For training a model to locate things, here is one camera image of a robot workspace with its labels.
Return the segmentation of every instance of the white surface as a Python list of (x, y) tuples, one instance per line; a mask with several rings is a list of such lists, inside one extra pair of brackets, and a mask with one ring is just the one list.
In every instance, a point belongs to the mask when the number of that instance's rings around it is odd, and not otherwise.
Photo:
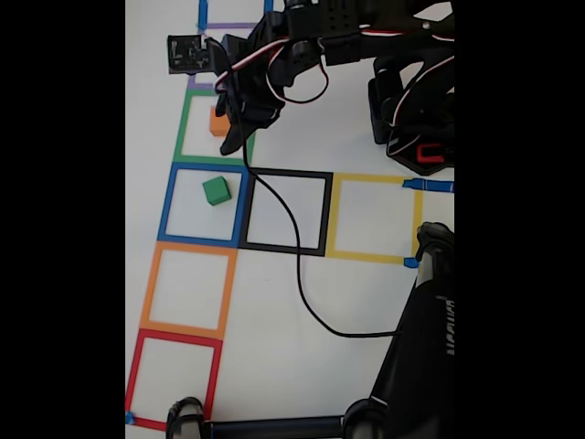
[(165, 439), (165, 432), (126, 424), (125, 439)]
[(442, 222), (455, 231), (455, 194), (425, 192), (422, 220)]
[[(301, 246), (319, 247), (325, 180), (323, 178), (263, 176), (294, 215)], [(296, 246), (294, 227), (284, 207), (261, 183), (254, 186), (248, 242)]]
[(264, 0), (207, 0), (208, 23), (257, 23), (264, 15)]
[(415, 17), (421, 20), (441, 21), (452, 12), (451, 3), (443, 2), (435, 5), (430, 5), (426, 9), (420, 11)]
[(150, 320), (216, 329), (228, 256), (163, 250)]
[[(252, 163), (281, 169), (419, 177), (387, 158), (384, 145), (374, 143), (367, 101), (367, 82), (374, 77), (373, 59), (325, 68), (330, 77), (325, 95), (307, 105), (287, 103), (278, 121), (267, 130), (258, 130)], [(285, 93), (307, 98), (322, 88), (319, 69), (312, 69)], [(454, 172), (445, 169), (432, 178), (452, 180)]]
[(166, 422), (168, 409), (187, 395), (205, 404), (213, 348), (147, 338), (134, 388), (132, 411)]
[[(366, 398), (390, 338), (340, 338), (323, 329), (299, 297), (294, 255), (240, 250), (238, 258), (214, 418), (336, 415)], [(341, 331), (394, 329), (416, 275), (393, 264), (313, 256), (303, 257), (303, 268), (309, 302)]]
[(414, 194), (391, 183), (342, 181), (335, 249), (411, 256)]
[(168, 74), (166, 37), (195, 34), (197, 9), (197, 0), (125, 2), (126, 385), (187, 84)]
[[(251, 29), (208, 29), (205, 32), (205, 35), (208, 37), (212, 37), (217, 41), (221, 42), (221, 39), (224, 35), (230, 34), (236, 37), (247, 38), (250, 34)], [(198, 73), (195, 75), (195, 83), (196, 84), (211, 84), (214, 80), (216, 80), (218, 76), (215, 73)]]
[(284, 0), (274, 0), (272, 10), (282, 12), (284, 10)]
[[(203, 183), (222, 176), (228, 183), (231, 199), (211, 206), (207, 202)], [(231, 240), (236, 207), (238, 206), (241, 174), (236, 172), (212, 172), (179, 169), (176, 173), (175, 190), (166, 224), (166, 234)]]
[[(219, 148), (225, 140), (225, 137), (215, 137), (209, 131), (211, 108), (215, 107), (217, 102), (218, 98), (215, 96), (193, 96), (191, 98), (189, 117), (186, 122), (185, 140), (183, 141), (182, 152), (184, 155), (222, 157), (219, 153)], [(229, 156), (229, 158), (242, 157), (241, 149), (237, 153)]]

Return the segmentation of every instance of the green square outline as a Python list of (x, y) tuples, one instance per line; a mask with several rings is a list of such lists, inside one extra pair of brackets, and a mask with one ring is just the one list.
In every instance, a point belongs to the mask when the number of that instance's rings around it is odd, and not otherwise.
[[(174, 162), (182, 163), (207, 163), (211, 165), (234, 165), (244, 166), (244, 161), (241, 158), (230, 157), (209, 157), (206, 155), (184, 155), (183, 142), (185, 141), (186, 123), (189, 118), (189, 111), (191, 109), (191, 101), (195, 96), (216, 96), (212, 90), (198, 90), (187, 89), (185, 93), (185, 101), (183, 102), (183, 112), (181, 113), (181, 123), (179, 124), (179, 134), (176, 137), (175, 152), (173, 154)], [(248, 139), (248, 161), (251, 163), (252, 154), (254, 152), (254, 144), (256, 140), (256, 133)]]

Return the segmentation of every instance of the black cable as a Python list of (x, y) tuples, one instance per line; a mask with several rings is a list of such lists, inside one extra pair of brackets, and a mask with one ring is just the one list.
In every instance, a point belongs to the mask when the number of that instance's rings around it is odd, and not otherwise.
[[(206, 40), (206, 42), (207, 43), (215, 44), (216, 46), (218, 46), (219, 48), (221, 48), (221, 51), (223, 52), (223, 54), (225, 56), (225, 59), (226, 59), (226, 62), (227, 62), (227, 65), (228, 65), (227, 68), (226, 68), (226, 70), (228, 72), (227, 79), (229, 79), (231, 81), (231, 92), (234, 93), (234, 90), (236, 90), (236, 84), (235, 84), (235, 80), (234, 80), (234, 77), (233, 77), (234, 70), (231, 68), (231, 63), (229, 62), (228, 52), (214, 38), (209, 37)], [(241, 118), (240, 118), (239, 103), (235, 100), (235, 98), (236, 98), (235, 94), (232, 95), (232, 98), (234, 100), (234, 102), (233, 102), (234, 113), (236, 114), (236, 119), (238, 120), (238, 125), (240, 125), (240, 127), (241, 127)], [(282, 199), (282, 197), (268, 183), (266, 183), (256, 172), (254, 172), (251, 169), (250, 163), (248, 161), (248, 145), (247, 145), (247, 142), (246, 142), (246, 138), (244, 137), (243, 131), (241, 129), (239, 131), (241, 132), (241, 137), (242, 137), (242, 148), (243, 148), (243, 151), (244, 151), (244, 154), (243, 154), (244, 155), (244, 165), (248, 169), (248, 172), (250, 174), (252, 174), (253, 176), (255, 176), (256, 177), (256, 180), (260, 181), (261, 184), (264, 187), (266, 187), (273, 194), (273, 196), (276, 197), (276, 199), (278, 199), (280, 201), (280, 203), (282, 204), (282, 206), (286, 210), (286, 213), (289, 214), (289, 217), (290, 217), (290, 219), (292, 221), (292, 225), (294, 226), (294, 236), (296, 237), (296, 282), (298, 284), (299, 293), (301, 295), (301, 299), (303, 300), (304, 306), (307, 308), (307, 310), (309, 311), (309, 313), (311, 314), (311, 316), (313, 316), (315, 318), (315, 320), (317, 322), (319, 322), (330, 333), (332, 333), (332, 334), (334, 334), (334, 335), (336, 335), (338, 337), (345, 337), (345, 338), (378, 338), (378, 337), (389, 337), (389, 336), (397, 336), (397, 335), (399, 335), (400, 334), (400, 331), (371, 332), (371, 333), (363, 333), (363, 334), (351, 334), (351, 333), (346, 333), (346, 332), (339, 332), (339, 331), (336, 331), (335, 329), (333, 329), (332, 327), (330, 327), (329, 325), (327, 325), (321, 319), (321, 317), (319, 317), (315, 313), (315, 311), (311, 308), (311, 306), (307, 302), (306, 297), (304, 296), (303, 283), (301, 282), (301, 233), (299, 232), (299, 226), (296, 223), (296, 219), (294, 218), (293, 213), (291, 212), (291, 210), (287, 206), (286, 202)]]

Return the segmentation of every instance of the yellow square outline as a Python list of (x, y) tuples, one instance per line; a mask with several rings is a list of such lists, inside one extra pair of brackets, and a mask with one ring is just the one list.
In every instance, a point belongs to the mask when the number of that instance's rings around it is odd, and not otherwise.
[(414, 211), (412, 215), (412, 254), (406, 256), (386, 255), (377, 253), (347, 252), (335, 249), (337, 235), (337, 217), (339, 215), (339, 200), (341, 198), (342, 181), (361, 181), (371, 183), (389, 183), (402, 185), (408, 177), (375, 176), (370, 174), (333, 174), (333, 187), (331, 190), (331, 207), (329, 209), (329, 225), (327, 227), (327, 246), (325, 249), (326, 258), (351, 259), (353, 261), (382, 262), (404, 264), (405, 257), (414, 256), (419, 248), (417, 241), (417, 229), (422, 224), (422, 206), (424, 191), (414, 191)]

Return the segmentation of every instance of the black rod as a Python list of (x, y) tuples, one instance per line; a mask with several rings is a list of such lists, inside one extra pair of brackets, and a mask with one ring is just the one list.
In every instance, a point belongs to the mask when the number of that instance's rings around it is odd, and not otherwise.
[(341, 416), (211, 423), (212, 439), (340, 438)]

